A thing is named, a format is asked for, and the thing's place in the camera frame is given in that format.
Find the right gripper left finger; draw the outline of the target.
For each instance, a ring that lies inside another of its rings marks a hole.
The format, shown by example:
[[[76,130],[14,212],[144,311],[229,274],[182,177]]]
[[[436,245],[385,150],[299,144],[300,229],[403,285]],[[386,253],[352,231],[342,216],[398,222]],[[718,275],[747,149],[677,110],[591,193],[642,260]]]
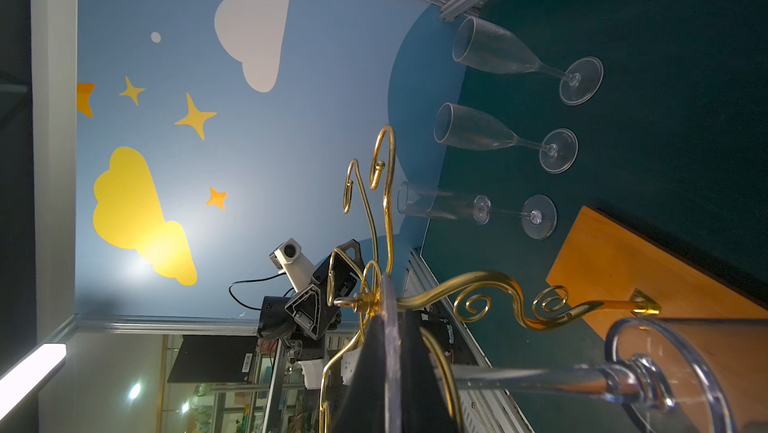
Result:
[[[384,324],[375,317],[369,327],[344,403],[345,432],[384,432],[386,353]]]

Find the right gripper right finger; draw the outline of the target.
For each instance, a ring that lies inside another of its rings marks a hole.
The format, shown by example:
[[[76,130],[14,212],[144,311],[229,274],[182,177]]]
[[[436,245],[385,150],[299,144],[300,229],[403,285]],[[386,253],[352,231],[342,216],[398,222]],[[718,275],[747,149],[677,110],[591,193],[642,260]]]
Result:
[[[456,432],[440,392],[415,312],[399,315],[401,403],[404,432]]]

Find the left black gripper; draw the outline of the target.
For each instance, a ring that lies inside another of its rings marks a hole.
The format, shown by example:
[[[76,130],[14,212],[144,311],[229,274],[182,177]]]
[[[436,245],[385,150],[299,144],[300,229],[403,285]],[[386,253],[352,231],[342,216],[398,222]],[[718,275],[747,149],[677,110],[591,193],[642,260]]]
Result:
[[[289,339],[297,325],[304,334],[319,340],[326,331],[339,324],[339,308],[329,306],[328,275],[333,274],[333,298],[348,297],[364,269],[358,241],[351,239],[337,246],[315,270],[313,282],[290,300],[288,297],[265,296],[260,307],[257,336],[262,340]]]

